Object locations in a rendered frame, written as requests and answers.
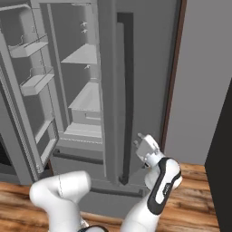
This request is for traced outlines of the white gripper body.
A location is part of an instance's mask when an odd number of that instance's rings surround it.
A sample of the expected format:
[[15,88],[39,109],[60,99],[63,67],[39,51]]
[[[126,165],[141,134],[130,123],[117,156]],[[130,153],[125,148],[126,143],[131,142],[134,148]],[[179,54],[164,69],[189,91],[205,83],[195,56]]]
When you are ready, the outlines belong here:
[[159,144],[153,139],[151,135],[147,134],[145,135],[144,139],[141,139],[139,146],[137,146],[136,154],[141,160],[159,160]]

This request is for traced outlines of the grey fridge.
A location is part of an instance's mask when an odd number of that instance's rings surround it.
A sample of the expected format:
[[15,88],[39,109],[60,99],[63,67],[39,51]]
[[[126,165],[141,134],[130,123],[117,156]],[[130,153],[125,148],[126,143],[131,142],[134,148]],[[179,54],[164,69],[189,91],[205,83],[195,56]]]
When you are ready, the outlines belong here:
[[0,181],[84,170],[81,209],[146,194],[141,135],[167,133],[187,0],[0,0]]

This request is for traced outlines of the grey fridge crisper drawer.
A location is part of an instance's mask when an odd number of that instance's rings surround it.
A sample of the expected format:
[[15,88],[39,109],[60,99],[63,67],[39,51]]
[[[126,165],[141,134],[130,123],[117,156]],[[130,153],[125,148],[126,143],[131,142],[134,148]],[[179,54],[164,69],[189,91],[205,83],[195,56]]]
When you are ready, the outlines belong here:
[[80,124],[101,124],[99,84],[88,82],[73,100],[69,109],[72,121]]

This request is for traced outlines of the grey closed fridge door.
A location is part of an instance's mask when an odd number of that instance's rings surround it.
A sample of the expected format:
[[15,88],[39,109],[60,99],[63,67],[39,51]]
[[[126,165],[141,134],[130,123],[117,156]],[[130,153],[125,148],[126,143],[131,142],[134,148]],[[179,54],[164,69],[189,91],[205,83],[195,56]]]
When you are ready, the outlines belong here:
[[138,133],[160,142],[169,57],[178,0],[98,0],[106,177],[122,174],[125,130],[123,24],[118,12],[133,13],[134,110],[130,176],[141,167],[135,155]]

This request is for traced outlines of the tall grey door bin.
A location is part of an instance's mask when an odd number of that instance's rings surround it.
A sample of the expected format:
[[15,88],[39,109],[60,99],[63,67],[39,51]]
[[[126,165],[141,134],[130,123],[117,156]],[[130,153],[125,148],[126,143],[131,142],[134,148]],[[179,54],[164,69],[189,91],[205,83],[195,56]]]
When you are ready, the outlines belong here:
[[34,159],[40,171],[44,169],[50,159],[58,139],[55,119],[46,120],[34,138]]

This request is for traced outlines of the grey fridge shelf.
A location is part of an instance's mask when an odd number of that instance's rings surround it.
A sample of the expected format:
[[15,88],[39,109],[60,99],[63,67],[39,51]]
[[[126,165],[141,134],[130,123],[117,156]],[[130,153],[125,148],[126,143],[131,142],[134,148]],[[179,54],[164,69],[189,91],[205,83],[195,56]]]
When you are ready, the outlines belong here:
[[96,47],[93,44],[86,43],[64,58],[62,63],[96,64]]

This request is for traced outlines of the wide grey door bin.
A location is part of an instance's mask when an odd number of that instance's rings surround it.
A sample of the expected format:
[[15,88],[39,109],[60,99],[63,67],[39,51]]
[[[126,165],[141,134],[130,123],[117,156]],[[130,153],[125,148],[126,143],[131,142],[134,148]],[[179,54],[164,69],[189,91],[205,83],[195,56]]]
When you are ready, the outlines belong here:
[[29,77],[20,84],[23,96],[38,94],[54,77],[52,66],[39,66],[30,69]]

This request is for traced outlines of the grey open fridge door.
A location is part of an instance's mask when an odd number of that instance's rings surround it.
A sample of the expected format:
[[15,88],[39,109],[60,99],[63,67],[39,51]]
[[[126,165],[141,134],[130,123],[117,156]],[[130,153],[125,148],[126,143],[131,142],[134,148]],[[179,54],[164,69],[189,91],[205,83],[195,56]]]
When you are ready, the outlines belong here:
[[12,58],[9,45],[21,42],[23,34],[46,34],[35,22],[31,0],[0,0],[0,86],[9,110],[15,138],[7,143],[9,156],[19,181],[30,185],[39,180],[40,171],[34,159],[34,138],[46,120],[55,119],[53,109],[54,77],[36,95],[23,96],[20,84],[30,69],[51,66],[47,61],[48,44],[25,58]]

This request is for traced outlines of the small grey door bin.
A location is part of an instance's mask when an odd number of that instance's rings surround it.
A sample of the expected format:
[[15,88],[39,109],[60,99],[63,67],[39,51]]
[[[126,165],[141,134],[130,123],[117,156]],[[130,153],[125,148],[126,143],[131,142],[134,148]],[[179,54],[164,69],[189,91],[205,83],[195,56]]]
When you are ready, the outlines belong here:
[[21,36],[17,45],[9,45],[8,49],[12,58],[25,58],[33,55],[48,44],[47,34],[30,33]]

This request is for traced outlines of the grey freezer drawer front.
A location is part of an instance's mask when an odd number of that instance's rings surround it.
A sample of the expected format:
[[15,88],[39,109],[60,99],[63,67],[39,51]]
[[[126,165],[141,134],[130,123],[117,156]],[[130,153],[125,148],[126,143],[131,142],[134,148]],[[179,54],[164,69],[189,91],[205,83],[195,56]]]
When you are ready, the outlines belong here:
[[[59,150],[61,153],[70,154],[73,156],[103,160],[102,153],[100,151],[76,150],[62,147],[57,147],[55,150]],[[122,185],[120,182],[117,184],[112,184],[109,180],[107,180],[107,178],[104,176],[103,165],[58,158],[54,157],[53,155],[51,157],[51,163],[55,175],[64,174],[71,171],[85,170],[91,177],[92,188],[128,190],[136,192],[142,189],[143,197],[147,193],[147,189],[143,182],[143,175],[146,173],[145,169],[141,169],[137,173],[133,174],[130,181],[126,185]],[[79,202],[79,207],[81,211],[84,212],[107,217],[125,218],[131,208],[142,198],[108,195],[90,191],[81,199]]]

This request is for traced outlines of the brown wooden side panel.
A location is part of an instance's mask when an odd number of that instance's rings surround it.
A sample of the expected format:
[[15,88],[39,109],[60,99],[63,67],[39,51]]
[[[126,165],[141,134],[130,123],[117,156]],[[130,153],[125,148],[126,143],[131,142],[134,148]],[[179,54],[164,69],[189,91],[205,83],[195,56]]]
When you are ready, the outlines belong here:
[[186,7],[187,7],[187,0],[178,0],[175,21],[173,25],[173,35],[172,35],[171,51],[169,57],[169,70],[168,70],[168,81],[167,81],[167,91],[166,91],[166,101],[165,101],[166,105],[165,105],[165,111],[163,112],[163,129],[160,138],[161,150],[165,150],[165,144],[167,139],[170,109],[172,104],[174,84],[175,84],[177,66],[179,61],[179,49],[180,49],[182,32],[183,32],[183,24],[185,20]]

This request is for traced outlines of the black cabinet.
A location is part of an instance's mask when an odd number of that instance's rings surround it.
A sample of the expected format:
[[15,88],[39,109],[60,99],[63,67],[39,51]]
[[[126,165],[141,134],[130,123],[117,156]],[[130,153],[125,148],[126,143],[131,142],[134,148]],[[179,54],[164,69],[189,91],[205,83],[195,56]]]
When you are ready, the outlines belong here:
[[205,168],[220,232],[232,232],[232,85],[227,90]]

